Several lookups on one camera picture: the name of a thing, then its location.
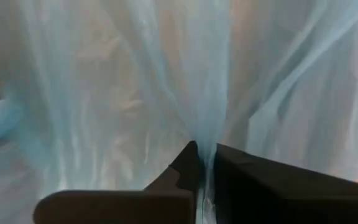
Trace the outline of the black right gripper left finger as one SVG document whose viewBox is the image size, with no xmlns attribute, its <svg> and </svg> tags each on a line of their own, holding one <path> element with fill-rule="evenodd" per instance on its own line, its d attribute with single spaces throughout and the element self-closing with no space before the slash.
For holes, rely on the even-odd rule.
<svg viewBox="0 0 358 224">
<path fill-rule="evenodd" d="M 203 168 L 190 141 L 143 190 L 63 190 L 42 199 L 35 224 L 195 224 Z"/>
</svg>

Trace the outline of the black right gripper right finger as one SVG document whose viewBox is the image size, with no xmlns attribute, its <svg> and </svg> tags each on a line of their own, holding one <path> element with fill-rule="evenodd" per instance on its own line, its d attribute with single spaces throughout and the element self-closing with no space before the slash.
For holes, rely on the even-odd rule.
<svg viewBox="0 0 358 224">
<path fill-rule="evenodd" d="M 218 145 L 218 223 L 358 224 L 358 183 Z"/>
</svg>

